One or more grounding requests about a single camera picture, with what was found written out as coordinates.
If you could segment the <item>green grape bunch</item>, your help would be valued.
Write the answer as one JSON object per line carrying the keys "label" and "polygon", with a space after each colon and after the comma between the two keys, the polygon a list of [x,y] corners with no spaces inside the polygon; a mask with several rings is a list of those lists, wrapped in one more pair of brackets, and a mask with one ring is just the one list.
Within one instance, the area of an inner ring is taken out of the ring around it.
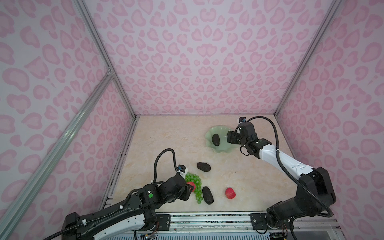
{"label": "green grape bunch", "polygon": [[201,178],[196,174],[187,173],[186,174],[186,183],[193,182],[196,185],[196,189],[194,191],[195,198],[198,204],[201,204],[203,201],[203,193],[202,193],[202,181]]}

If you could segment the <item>red strawberry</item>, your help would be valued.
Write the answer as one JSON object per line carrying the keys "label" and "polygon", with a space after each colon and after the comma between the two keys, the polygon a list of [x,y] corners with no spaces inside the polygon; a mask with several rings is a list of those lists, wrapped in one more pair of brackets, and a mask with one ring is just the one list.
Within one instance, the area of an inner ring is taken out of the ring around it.
{"label": "red strawberry", "polygon": [[193,183],[193,182],[187,182],[187,185],[189,185],[190,188],[192,189],[191,192],[194,192],[194,191],[195,191],[195,189],[196,189],[196,185],[195,185],[195,183]]}
{"label": "red strawberry", "polygon": [[234,199],[236,197],[236,192],[232,188],[227,188],[225,190],[225,195],[228,199]]}

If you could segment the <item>dark avocado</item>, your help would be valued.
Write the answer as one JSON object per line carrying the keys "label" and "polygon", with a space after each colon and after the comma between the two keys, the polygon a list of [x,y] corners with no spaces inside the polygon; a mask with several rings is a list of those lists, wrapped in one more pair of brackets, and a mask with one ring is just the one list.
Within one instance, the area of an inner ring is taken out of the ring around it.
{"label": "dark avocado", "polygon": [[209,187],[203,187],[202,193],[206,204],[211,205],[214,203],[214,197]]}
{"label": "dark avocado", "polygon": [[211,166],[207,163],[203,163],[203,162],[198,162],[197,163],[197,168],[203,172],[210,172],[211,171]]}
{"label": "dark avocado", "polygon": [[212,143],[216,147],[218,147],[220,145],[220,136],[218,134],[213,134]]}

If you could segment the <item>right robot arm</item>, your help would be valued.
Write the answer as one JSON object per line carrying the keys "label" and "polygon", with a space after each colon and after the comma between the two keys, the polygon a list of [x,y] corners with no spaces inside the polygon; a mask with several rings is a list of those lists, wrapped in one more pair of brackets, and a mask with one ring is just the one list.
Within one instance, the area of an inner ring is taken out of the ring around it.
{"label": "right robot arm", "polygon": [[246,150],[246,156],[254,156],[281,172],[296,186],[295,195],[267,208],[265,224],[271,229],[278,229],[285,224],[293,228],[295,219],[304,217],[331,218],[334,213],[331,205],[337,201],[329,172],[322,168],[301,163],[280,150],[279,135],[276,125],[264,118],[273,128],[275,142],[259,138],[251,119],[241,117],[234,131],[227,133],[227,142],[239,145]]}

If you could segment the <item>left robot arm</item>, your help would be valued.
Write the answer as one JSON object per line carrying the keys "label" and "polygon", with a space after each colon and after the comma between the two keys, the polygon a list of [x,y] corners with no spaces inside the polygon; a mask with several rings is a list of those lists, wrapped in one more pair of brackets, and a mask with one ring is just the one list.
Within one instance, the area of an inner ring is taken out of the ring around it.
{"label": "left robot arm", "polygon": [[187,201],[193,190],[180,174],[160,185],[131,191],[126,199],[93,214],[66,216],[63,240],[105,240],[127,231],[150,231],[157,226],[156,210],[176,200]]}

